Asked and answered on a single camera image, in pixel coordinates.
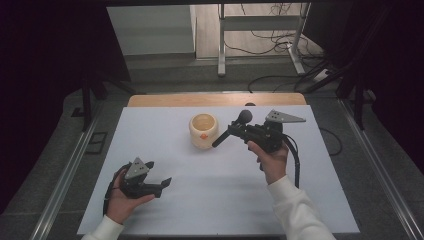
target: white sleeve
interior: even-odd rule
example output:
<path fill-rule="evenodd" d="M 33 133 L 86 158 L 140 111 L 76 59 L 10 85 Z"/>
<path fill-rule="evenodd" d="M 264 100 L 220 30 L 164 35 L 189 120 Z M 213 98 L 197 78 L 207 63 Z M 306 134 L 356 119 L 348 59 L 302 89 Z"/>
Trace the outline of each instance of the white sleeve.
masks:
<path fill-rule="evenodd" d="M 81 240 L 116 240 L 124 230 L 124 226 L 118 224 L 104 215 L 102 222 L 92 233 L 87 233 Z"/>
<path fill-rule="evenodd" d="M 288 240 L 335 239 L 305 191 L 296 188 L 287 176 L 268 185 L 268 190 Z"/>

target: white desk leg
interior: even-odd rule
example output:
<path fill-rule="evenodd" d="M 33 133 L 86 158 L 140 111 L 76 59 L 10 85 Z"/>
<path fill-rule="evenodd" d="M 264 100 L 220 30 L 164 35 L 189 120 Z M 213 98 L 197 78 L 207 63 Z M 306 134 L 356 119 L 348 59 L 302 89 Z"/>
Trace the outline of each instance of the white desk leg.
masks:
<path fill-rule="evenodd" d="M 218 53 L 218 76 L 225 76 L 225 44 L 224 44 L 224 31 L 225 30 L 225 15 L 224 4 L 221 4 L 221 14 L 219 17 L 219 53 Z"/>
<path fill-rule="evenodd" d="M 296 30 L 296 34 L 294 36 L 293 44 L 287 44 L 287 48 L 289 49 L 290 58 L 296 68 L 296 72 L 298 75 L 304 75 L 305 70 L 303 69 L 302 62 L 299 59 L 297 46 L 299 44 L 300 35 L 303 32 L 303 27 L 305 26 L 306 16 L 308 15 L 310 3 L 306 3 L 302 5 L 302 13 L 299 19 L 299 26 Z"/>

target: table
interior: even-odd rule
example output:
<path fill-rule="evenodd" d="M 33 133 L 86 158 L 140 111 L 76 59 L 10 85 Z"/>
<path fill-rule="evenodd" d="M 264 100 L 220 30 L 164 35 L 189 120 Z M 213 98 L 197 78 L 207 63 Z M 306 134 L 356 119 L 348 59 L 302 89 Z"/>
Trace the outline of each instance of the table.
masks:
<path fill-rule="evenodd" d="M 246 102 L 257 106 L 244 106 Z M 229 137 L 219 147 L 204 151 L 189 140 L 187 124 L 191 116 L 203 111 L 215 115 L 222 133 L 225 124 L 235 120 L 242 109 L 252 112 L 250 124 L 263 124 L 272 109 L 306 119 L 283 126 L 284 132 L 302 149 L 300 188 L 315 201 L 331 231 L 359 232 L 312 110 L 305 103 L 297 93 L 133 96 L 120 117 L 78 234 L 87 233 L 100 222 L 98 213 L 110 176 L 137 154 L 144 161 L 155 161 L 146 182 L 160 182 L 168 177 L 173 180 L 160 199 L 137 208 L 126 221 L 124 235 L 284 234 L 272 212 L 263 172 L 258 170 L 256 157 L 246 150 L 243 141 Z M 294 177 L 292 156 L 287 172 L 290 178 Z"/>

